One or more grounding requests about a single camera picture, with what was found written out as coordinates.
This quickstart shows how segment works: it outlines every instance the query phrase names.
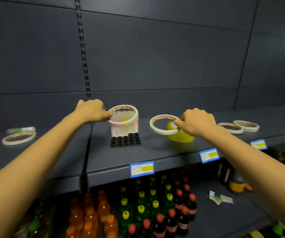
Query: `fallen price tag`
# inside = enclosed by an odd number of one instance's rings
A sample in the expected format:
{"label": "fallen price tag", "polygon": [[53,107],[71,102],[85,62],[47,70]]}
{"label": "fallen price tag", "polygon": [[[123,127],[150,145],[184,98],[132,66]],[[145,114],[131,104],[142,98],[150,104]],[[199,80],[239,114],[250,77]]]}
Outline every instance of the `fallen price tag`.
{"label": "fallen price tag", "polygon": [[154,162],[141,162],[130,164],[130,177],[135,178],[139,176],[147,176],[155,173]]}
{"label": "fallen price tag", "polygon": [[219,154],[217,153],[217,149],[212,148],[212,149],[201,151],[200,158],[201,158],[202,164],[204,164],[210,161],[218,160],[220,157],[219,157]]}
{"label": "fallen price tag", "polygon": [[251,141],[250,145],[259,150],[267,149],[267,145],[264,139]]}

